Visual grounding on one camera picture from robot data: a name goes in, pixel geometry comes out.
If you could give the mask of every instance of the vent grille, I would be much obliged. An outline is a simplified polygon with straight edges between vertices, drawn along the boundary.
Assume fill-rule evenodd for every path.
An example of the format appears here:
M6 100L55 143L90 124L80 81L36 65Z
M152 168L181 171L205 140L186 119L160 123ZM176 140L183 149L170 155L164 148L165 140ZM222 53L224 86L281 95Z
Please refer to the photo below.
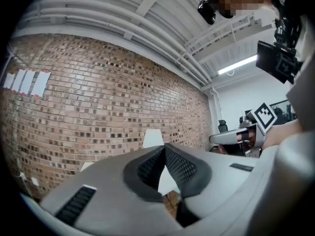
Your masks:
M78 190L78 192L74 194L74 196L57 213L56 217L64 223L72 226L95 192L95 189L87 186L81 187L80 190Z
M242 164L238 164L238 163L232 163L230 165L230 167L235 168L235 169L239 169L242 171L248 171L251 172L253 170L254 167L251 166L246 166L246 165L242 165Z

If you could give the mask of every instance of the hand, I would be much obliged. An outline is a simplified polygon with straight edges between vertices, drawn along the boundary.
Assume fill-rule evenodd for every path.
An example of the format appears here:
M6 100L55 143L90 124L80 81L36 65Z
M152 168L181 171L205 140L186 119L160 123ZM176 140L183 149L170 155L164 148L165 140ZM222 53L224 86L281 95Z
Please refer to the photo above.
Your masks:
M266 134L262 150L270 146L280 145L287 137L301 132L302 127L298 120L294 120L283 125L272 126ZM255 144L255 137L255 133L253 131L250 131L249 140L252 144ZM238 135L237 140L241 141L242 135Z
M221 154L228 155L228 153L227 153L226 149L223 147L223 145L219 145L218 148L219 148Z

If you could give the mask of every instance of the wall outlet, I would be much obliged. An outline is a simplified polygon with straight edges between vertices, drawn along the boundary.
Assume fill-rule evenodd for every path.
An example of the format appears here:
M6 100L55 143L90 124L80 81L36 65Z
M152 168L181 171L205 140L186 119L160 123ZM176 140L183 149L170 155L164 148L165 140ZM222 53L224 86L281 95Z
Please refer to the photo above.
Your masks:
M31 181L33 182L34 185L39 186L38 180L36 178L32 177Z
M24 181L26 180L26 176L25 176L24 172L20 172L20 177L21 177L21 179L23 179Z

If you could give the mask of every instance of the white ceiling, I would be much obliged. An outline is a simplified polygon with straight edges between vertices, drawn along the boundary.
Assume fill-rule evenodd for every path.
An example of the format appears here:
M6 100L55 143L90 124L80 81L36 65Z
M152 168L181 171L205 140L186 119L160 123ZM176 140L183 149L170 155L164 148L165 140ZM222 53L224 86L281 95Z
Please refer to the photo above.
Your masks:
M210 26L197 12L199 1L35 0L17 31L56 25L100 30L144 46L174 65L177 74L207 89L218 80L218 70L256 54L258 40L273 41L273 15L243 11L228 20L217 14Z

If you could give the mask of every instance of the fluorescent light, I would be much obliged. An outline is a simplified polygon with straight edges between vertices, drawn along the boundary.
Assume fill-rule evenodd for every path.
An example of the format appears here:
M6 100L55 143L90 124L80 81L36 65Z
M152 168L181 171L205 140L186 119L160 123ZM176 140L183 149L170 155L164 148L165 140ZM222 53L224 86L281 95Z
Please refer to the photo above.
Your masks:
M257 55L252 56L252 57L250 57L250 58L248 58L248 59L242 60L242 61L240 61L240 62L237 62L237 63L235 63L235 64L233 64L233 65L230 65L230 66L228 66L228 67L226 67L226 68L221 69L221 70L219 71L219 74L221 75L222 73L226 73L226 72L228 72L228 71L231 71L231 70L233 70L233 69L235 69L235 68L237 68L237 67L240 67L240 66L242 66L242 65L245 65L245 64L248 64L248 63L250 63L250 62L253 62L253 61L255 61L256 59L257 59Z

